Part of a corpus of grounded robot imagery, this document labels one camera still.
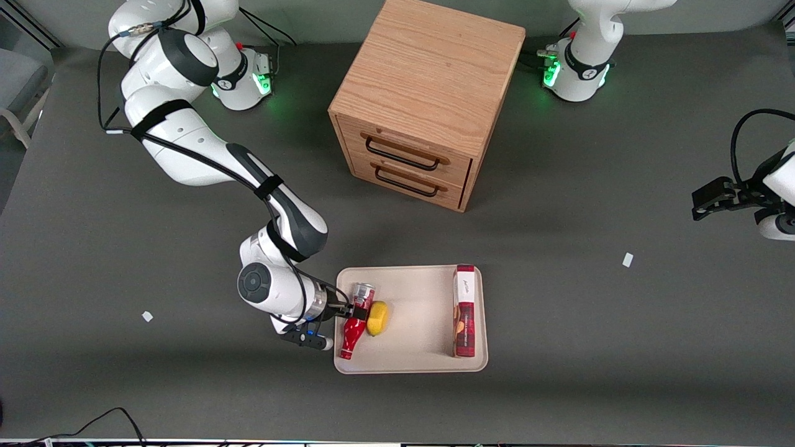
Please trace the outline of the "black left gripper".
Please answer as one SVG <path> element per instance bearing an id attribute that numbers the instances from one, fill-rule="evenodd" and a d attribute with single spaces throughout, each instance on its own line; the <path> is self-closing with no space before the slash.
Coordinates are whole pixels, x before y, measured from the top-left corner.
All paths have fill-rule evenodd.
<path id="1" fill-rule="evenodd" d="M 692 192 L 692 218 L 695 222 L 721 211 L 736 211 L 742 207 L 775 207 L 775 194 L 763 180 L 772 167 L 759 166 L 753 175 L 743 180 L 738 167 L 733 167 L 735 183 L 727 176 L 719 176 Z"/>

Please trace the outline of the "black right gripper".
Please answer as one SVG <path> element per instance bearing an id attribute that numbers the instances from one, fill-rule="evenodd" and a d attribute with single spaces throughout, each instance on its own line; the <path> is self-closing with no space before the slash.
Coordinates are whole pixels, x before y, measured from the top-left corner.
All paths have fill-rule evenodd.
<path id="1" fill-rule="evenodd" d="M 326 302 L 324 310 L 320 315 L 320 321 L 326 322 L 335 317 L 342 317 L 355 320 L 367 320 L 370 314 L 372 300 L 364 302 L 350 302 L 350 298 L 340 291 L 326 291 Z"/>

